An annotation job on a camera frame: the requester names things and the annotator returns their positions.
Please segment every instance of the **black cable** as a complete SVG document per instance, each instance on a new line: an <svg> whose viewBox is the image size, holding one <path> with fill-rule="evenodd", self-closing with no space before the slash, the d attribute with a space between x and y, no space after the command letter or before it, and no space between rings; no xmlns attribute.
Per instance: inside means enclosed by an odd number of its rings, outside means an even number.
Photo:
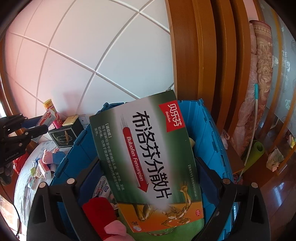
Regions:
<svg viewBox="0 0 296 241"><path fill-rule="evenodd" d="M18 218L19 218L19 222L18 222L18 227L17 227L17 234L16 234L16 236L18 236L19 233L20 233L20 215L19 215L19 213L18 213L18 211L17 211L17 208L15 207L15 205L14 205L13 202L11 201L10 197L8 196L7 192L5 191L5 188L4 188L4 186L3 186L3 184L2 184L1 181L0 181L0 184L1 184L1 187L2 187L3 191L5 192L6 196L8 197L10 203L14 206L14 208L15 208L15 210L16 210L16 212L17 212L17 215L18 215Z"/></svg>

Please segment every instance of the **red label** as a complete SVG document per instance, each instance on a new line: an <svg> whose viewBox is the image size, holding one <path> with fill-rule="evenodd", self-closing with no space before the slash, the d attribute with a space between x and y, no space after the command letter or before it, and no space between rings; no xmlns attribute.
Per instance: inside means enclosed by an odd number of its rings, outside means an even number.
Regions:
<svg viewBox="0 0 296 241"><path fill-rule="evenodd" d="M133 163L133 168L135 170L137 179L139 181L140 188L144 192L147 192L148 190L148 184L146 182L143 169L141 166L141 163L139 161L139 157L135 148L135 144L133 142L133 137L131 136L131 130L128 127L123 128L123 134L124 134L124 139L126 141L126 145L128 147L128 152L131 157L131 162Z"/></svg>
<svg viewBox="0 0 296 241"><path fill-rule="evenodd" d="M160 104L159 108L165 115L167 132L185 127L185 123L177 100Z"/></svg>

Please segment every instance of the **red arrow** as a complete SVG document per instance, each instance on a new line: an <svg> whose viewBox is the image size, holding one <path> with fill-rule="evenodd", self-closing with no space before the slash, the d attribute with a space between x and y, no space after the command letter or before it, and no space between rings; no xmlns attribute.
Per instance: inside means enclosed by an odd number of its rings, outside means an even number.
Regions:
<svg viewBox="0 0 296 241"><path fill-rule="evenodd" d="M137 151L135 148L135 144L133 142L133 137L131 136L131 130L128 127L125 127L125 128L123 128L123 134L124 134L124 139L126 141L126 145L128 148L128 152L131 157L131 162L133 163L133 168L135 170L137 179L140 184L140 187L138 187L138 188L144 192L147 192L148 184L145 179L141 163L139 161L139 157L138 157L138 154L137 154Z"/></svg>

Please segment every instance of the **golden human figure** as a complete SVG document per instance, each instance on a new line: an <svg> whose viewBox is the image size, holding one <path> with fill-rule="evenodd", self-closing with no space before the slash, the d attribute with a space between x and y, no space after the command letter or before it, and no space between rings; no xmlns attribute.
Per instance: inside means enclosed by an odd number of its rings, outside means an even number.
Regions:
<svg viewBox="0 0 296 241"><path fill-rule="evenodd" d="M169 227L169 228L176 227L176 226L169 225L169 223L172 220L178 220L179 224L185 224L185 223L189 223L191 221L190 218L184 217L184 215L186 214L186 212L188 211L188 209L191 206L191 198L188 194L188 187L186 184L181 186L180 192L182 192L184 195L185 206L180 210L174 206L169 205L169 208L167 211L162 211L162 213L168 217L167 220L165 220L164 222L161 223L162 225L164 225L166 227ZM145 204L143 206L143 210L140 210L138 204L133 204L133 207L135 209L138 219L141 222L145 222L157 210L153 205L149 205L149 204Z"/></svg>

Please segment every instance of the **ibuprofen box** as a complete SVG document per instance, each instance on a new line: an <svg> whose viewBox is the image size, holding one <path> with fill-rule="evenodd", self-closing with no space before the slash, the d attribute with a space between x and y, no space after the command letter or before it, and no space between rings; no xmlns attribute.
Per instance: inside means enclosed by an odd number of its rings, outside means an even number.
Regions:
<svg viewBox="0 0 296 241"><path fill-rule="evenodd" d="M173 91L90 117L103 171L133 232L203 218L197 170Z"/></svg>

